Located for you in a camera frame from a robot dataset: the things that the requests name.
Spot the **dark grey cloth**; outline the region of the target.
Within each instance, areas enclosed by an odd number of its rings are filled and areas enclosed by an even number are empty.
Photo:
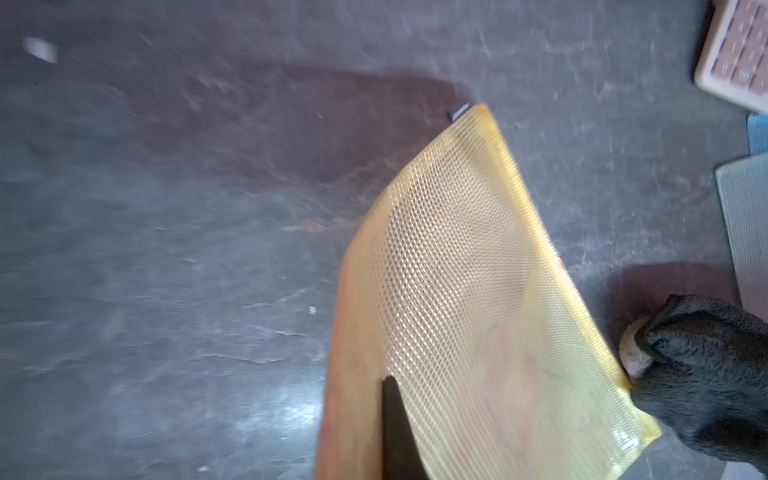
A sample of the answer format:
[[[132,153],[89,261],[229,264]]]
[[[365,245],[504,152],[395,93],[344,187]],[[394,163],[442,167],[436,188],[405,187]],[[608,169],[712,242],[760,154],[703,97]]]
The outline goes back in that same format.
[[[635,334],[652,362],[634,405],[689,448],[767,471],[767,324],[727,302],[672,295]]]

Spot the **yellow mesh document bag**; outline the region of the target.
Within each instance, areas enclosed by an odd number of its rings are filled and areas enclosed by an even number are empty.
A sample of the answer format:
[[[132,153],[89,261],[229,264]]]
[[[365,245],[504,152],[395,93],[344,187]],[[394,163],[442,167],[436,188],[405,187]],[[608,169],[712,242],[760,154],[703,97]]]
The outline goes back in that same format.
[[[316,478],[383,479],[388,375],[429,479],[616,479],[661,434],[483,104],[395,177],[346,251]]]

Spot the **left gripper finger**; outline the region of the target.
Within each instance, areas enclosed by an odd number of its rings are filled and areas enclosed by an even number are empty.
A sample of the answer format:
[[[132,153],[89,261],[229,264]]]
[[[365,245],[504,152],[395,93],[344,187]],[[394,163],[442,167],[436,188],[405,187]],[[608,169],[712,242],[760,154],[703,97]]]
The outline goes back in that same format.
[[[396,378],[382,381],[382,478],[428,480]]]

